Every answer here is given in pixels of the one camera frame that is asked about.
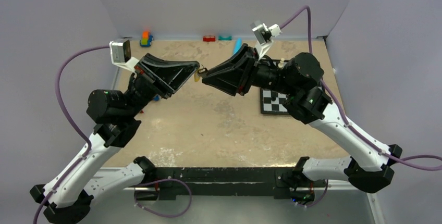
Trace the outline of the yellow tag keyring with keys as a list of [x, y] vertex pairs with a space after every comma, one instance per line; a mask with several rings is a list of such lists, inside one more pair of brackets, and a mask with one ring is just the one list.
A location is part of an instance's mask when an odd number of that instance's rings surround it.
[[204, 67], [203, 65], [200, 65], [198, 69], [194, 73], [194, 81], [199, 82], [201, 79], [205, 78], [207, 76], [208, 69]]

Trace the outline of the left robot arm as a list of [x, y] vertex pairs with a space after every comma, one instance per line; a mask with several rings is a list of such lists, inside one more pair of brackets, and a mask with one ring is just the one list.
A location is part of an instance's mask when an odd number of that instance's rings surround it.
[[131, 72], [127, 90], [90, 94], [87, 114], [95, 127], [86, 145], [55, 179], [30, 190], [50, 223], [79, 223], [104, 197], [128, 186], [157, 183], [156, 167], [146, 157], [105, 176], [95, 175], [135, 136], [141, 124], [137, 114], [156, 96], [170, 98], [200, 67], [197, 61], [166, 61], [151, 54], [141, 59], [113, 54], [112, 63]]

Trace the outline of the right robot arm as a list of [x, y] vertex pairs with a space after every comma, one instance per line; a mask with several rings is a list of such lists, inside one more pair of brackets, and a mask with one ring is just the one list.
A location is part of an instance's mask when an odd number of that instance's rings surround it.
[[391, 184], [392, 166], [402, 149], [376, 140], [346, 119], [321, 84], [323, 74], [320, 62], [310, 53], [299, 53], [279, 64], [268, 56], [259, 58], [256, 49], [246, 44], [223, 63], [198, 72], [204, 84], [231, 96], [245, 95], [253, 86], [284, 94], [283, 106], [290, 116], [325, 134], [348, 153], [335, 159], [300, 158], [292, 173], [297, 185], [340, 180], [376, 193]]

